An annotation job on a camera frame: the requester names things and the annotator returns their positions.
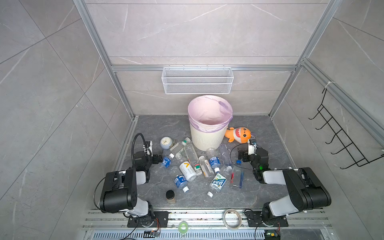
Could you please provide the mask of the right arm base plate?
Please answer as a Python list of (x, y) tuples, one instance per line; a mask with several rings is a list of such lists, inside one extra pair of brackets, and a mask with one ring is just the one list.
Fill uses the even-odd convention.
[(248, 226), (249, 227), (288, 227), (288, 221), (286, 216), (275, 217), (268, 216), (262, 211), (253, 211), (251, 209), (244, 210)]

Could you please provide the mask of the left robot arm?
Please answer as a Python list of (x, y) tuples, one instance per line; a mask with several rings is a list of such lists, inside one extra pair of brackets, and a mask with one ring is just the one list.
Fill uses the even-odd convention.
[(138, 137), (143, 141), (144, 150), (131, 152), (132, 166), (126, 170), (109, 172), (99, 181), (103, 184), (100, 200), (96, 202), (96, 192), (93, 194), (94, 206), (102, 213), (124, 213), (143, 220), (154, 220), (152, 205), (138, 197), (138, 185), (150, 181), (150, 168), (162, 162), (161, 155), (155, 155), (152, 143), (146, 141), (143, 134), (135, 135), (131, 150), (135, 148)]

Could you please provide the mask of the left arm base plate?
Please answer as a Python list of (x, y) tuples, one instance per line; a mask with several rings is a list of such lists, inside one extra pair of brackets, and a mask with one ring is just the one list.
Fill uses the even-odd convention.
[(128, 228), (166, 228), (169, 220), (169, 212), (166, 211), (154, 211), (144, 217), (135, 218), (130, 216), (128, 218)]

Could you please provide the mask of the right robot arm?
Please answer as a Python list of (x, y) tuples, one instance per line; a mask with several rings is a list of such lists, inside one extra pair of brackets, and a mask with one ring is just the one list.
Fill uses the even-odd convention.
[(267, 150), (252, 144), (238, 146), (238, 160), (250, 163), (260, 184), (286, 186), (288, 195), (265, 203), (261, 211), (262, 224), (273, 226), (290, 214), (320, 209), (332, 203), (331, 195), (311, 168), (269, 168)]

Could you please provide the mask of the white bottle yellow label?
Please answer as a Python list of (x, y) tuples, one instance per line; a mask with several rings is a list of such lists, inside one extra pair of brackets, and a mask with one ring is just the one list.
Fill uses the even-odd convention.
[(192, 165), (188, 161), (181, 163), (179, 168), (188, 182), (192, 182), (193, 180), (196, 179), (197, 174), (194, 168), (192, 167)]

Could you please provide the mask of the green label water bottle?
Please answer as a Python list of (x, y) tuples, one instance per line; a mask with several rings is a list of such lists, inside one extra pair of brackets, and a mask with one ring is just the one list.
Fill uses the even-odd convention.
[(233, 168), (231, 166), (224, 166), (213, 178), (210, 183), (210, 189), (207, 195), (212, 198), (215, 194), (219, 193), (226, 183), (230, 183), (232, 180)]

